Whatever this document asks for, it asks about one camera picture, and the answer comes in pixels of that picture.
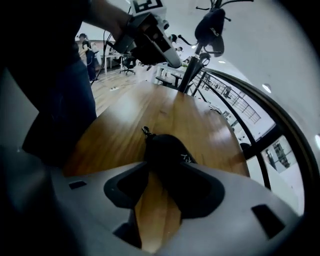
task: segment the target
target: standing person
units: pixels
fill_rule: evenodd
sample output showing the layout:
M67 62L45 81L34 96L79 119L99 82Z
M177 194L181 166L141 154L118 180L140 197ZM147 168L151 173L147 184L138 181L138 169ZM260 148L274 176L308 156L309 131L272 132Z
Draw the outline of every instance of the standing person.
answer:
M169 35L168 39L170 40L171 43L176 43L178 37L175 34Z
M99 48L98 48L98 46L96 45L95 42L91 43L91 49L92 49L92 51L94 53L94 56L95 56L98 64L101 66L101 64L102 64L101 53L100 53Z
M85 21L109 31L117 40L131 16L106 0L68 0L63 4L14 0L5 1L1 7L7 14L0 16L1 24L6 24L1 33L10 38L12 49L21 49L21 38L61 38L54 41L53 58L42 63L38 58L28 58L22 67L19 50L4 51L0 67L8 68L39 111L22 148L46 164L63 167L77 141L97 118L87 67L75 42L80 26ZM46 53L48 45L39 44L36 50Z
M91 44L86 34L81 33L79 40L86 56L86 69L88 70L89 80L92 83L96 79L95 53L92 51Z

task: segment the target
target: dark jeans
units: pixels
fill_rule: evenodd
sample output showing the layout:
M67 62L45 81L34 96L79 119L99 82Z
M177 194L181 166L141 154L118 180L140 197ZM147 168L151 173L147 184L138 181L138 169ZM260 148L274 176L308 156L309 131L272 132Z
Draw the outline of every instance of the dark jeans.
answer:
M69 65L55 77L45 105L33 122L23 149L45 163L62 167L81 135L97 118L96 103L84 63Z
M86 69L88 70L89 80L93 81L96 78L95 54L88 51L86 55Z

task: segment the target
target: black handle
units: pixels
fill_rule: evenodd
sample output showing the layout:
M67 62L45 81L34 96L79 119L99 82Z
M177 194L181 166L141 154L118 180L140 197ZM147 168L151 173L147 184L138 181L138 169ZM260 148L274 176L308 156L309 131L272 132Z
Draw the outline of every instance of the black handle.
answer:
M198 9L198 10L203 10L203 11L207 11L207 10L209 10L210 8L205 8L205 9L204 9L204 8L200 8L200 7L197 6L196 9Z
M180 39L182 39L182 41L184 41L187 45L189 45L189 46L194 46L194 45L196 45L196 44L191 44L191 43L189 43L186 39L184 39L183 38L183 36L182 35L178 35L178 38L180 38Z

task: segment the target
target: desk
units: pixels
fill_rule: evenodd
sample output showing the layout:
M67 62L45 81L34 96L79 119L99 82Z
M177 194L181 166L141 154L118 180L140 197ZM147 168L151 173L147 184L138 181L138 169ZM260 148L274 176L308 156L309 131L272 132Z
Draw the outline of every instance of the desk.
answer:
M105 73L105 75L107 75L107 58L120 57L120 59L121 59L120 66L122 69L122 56L123 56L123 54L112 54L112 55L105 55L104 56L104 73Z
M175 77L174 86L178 87L179 79L182 80L182 77L180 75L176 75L176 74L171 74L171 76Z
M249 176L246 160L227 121L207 103L150 82L132 85L88 128L63 172L79 176L144 159L148 126L179 138L200 165ZM181 213L157 175L135 206L142 249L156 251L180 226Z
M181 66L179 68L173 68L168 65L158 64L155 67L156 67L156 73L154 73L153 77L152 77L152 82L155 84L158 84L158 80L156 79L156 77L161 77L163 70L165 70L165 72L179 74L179 75L181 75L181 77L183 77L185 75L185 71L186 71L186 68L183 66Z

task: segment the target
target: ceiling light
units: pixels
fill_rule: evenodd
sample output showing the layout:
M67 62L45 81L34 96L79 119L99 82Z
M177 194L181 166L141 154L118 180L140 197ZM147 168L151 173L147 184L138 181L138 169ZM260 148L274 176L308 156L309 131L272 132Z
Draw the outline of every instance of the ceiling light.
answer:
M265 89L268 93L271 93L271 86L268 83L264 83L262 85L263 89Z
M317 147L320 149L320 134L317 134L315 136L315 144L317 145Z

